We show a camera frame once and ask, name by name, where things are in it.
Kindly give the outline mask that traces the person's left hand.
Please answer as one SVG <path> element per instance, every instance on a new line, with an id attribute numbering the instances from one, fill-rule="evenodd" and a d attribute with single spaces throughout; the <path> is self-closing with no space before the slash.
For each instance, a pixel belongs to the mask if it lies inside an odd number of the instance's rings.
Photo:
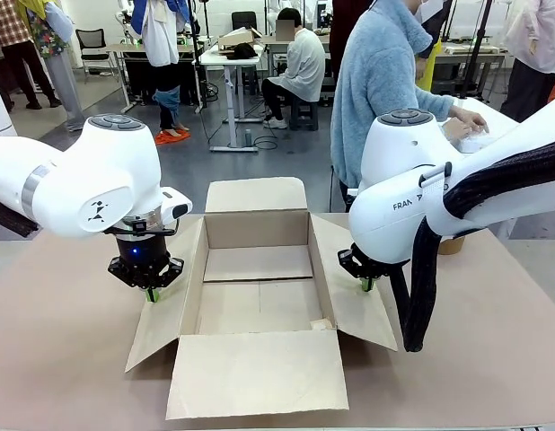
<path id="1" fill-rule="evenodd" d="M 441 128 L 445 138 L 451 144 L 458 143 L 469 136 L 472 132 L 471 126 L 465 124 L 457 118 L 449 119 L 441 126 Z"/>

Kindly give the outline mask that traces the person's right hand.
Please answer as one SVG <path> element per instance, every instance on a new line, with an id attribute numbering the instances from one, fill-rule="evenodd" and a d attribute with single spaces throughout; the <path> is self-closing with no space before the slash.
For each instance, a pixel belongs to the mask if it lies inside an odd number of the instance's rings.
<path id="1" fill-rule="evenodd" d="M 489 126 L 486 120 L 477 112 L 466 110 L 458 106 L 453 106 L 449 110 L 450 118 L 457 118 L 465 125 L 469 126 L 476 132 L 489 132 Z"/>

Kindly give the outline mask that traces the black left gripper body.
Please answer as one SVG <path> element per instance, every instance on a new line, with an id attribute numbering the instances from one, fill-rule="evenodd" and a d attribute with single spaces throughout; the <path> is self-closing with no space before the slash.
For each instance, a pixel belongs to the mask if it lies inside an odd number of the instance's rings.
<path id="1" fill-rule="evenodd" d="M 124 241 L 117 239 L 119 257 L 132 265 L 147 266 L 154 276 L 165 267 L 170 259 L 165 239 L 152 236 L 142 241 Z"/>

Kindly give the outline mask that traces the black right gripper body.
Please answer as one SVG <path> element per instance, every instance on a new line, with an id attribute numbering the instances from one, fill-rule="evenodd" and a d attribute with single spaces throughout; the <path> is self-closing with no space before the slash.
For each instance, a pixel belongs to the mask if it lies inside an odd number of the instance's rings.
<path id="1" fill-rule="evenodd" d="M 351 248 L 351 265 L 348 272 L 356 278 L 377 279 L 388 277 L 392 271 L 392 264 L 379 262 L 367 257 L 356 244 Z"/>

